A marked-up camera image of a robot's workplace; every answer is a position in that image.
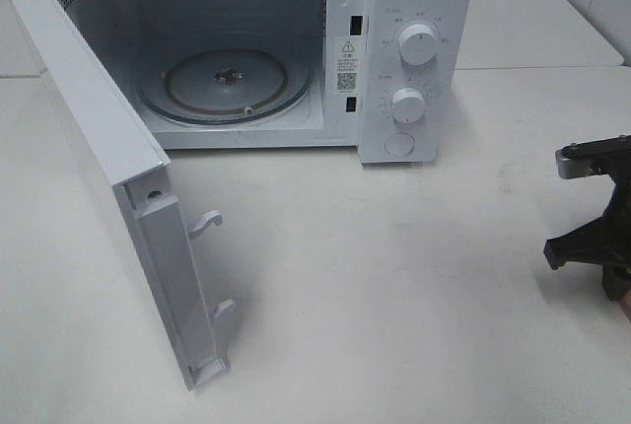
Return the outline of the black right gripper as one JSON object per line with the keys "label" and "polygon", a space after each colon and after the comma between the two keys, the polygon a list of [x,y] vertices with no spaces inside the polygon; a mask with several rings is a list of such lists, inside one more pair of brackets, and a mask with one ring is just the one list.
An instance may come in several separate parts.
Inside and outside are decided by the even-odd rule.
{"label": "black right gripper", "polygon": [[612,267],[602,270],[601,287],[609,301],[619,302],[630,291],[630,170],[607,167],[604,172],[614,189],[602,216],[548,239],[543,254],[553,270],[567,262]]}

